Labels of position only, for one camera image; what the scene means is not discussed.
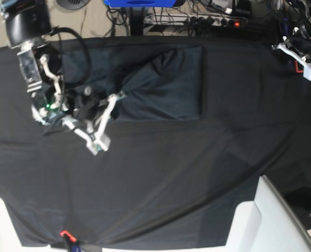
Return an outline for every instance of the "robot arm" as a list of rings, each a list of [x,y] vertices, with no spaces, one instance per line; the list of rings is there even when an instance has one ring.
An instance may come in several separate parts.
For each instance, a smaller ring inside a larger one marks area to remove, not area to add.
[[[46,0],[0,0],[0,13],[10,48],[20,49],[20,70],[32,100],[33,118],[47,126],[46,132],[61,122],[85,139],[94,155],[107,151],[111,140],[104,131],[116,102],[125,94],[107,96],[85,85],[91,58],[83,39],[72,29],[51,26]],[[62,54],[45,40],[58,33],[73,34],[83,49],[86,71],[77,82],[65,83]]]

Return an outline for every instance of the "blue object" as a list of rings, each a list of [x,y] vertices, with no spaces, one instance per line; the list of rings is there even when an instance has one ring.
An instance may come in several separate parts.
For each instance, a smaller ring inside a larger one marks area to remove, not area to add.
[[[119,7],[173,7],[176,0],[105,0],[113,8]]]

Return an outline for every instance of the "blue box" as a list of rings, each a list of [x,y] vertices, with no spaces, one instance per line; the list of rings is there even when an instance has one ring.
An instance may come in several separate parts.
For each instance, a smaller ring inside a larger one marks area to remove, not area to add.
[[[113,8],[119,7],[173,7],[176,0],[105,0]]]

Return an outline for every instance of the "red clip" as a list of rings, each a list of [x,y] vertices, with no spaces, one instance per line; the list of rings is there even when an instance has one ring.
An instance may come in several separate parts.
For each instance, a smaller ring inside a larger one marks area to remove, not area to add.
[[[64,235],[67,235],[67,236],[69,237],[69,239],[70,239],[73,243],[77,242],[77,239],[76,239],[75,237],[73,237],[68,231],[63,230],[63,231],[60,233],[60,236],[63,237]]]
[[[297,73],[303,72],[303,70],[299,70],[297,61],[295,61],[295,70],[296,70]]]

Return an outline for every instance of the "orange clip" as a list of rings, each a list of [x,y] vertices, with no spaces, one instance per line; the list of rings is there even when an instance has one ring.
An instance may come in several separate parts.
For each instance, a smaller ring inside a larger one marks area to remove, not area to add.
[[[295,61],[295,70],[297,73],[303,72],[303,70],[299,70],[297,61]]]
[[[68,231],[63,230],[63,231],[60,233],[60,236],[63,237],[64,235],[67,235],[67,236],[69,237],[69,239],[70,239],[73,243],[77,242],[77,239],[76,239],[75,237],[73,237]]]

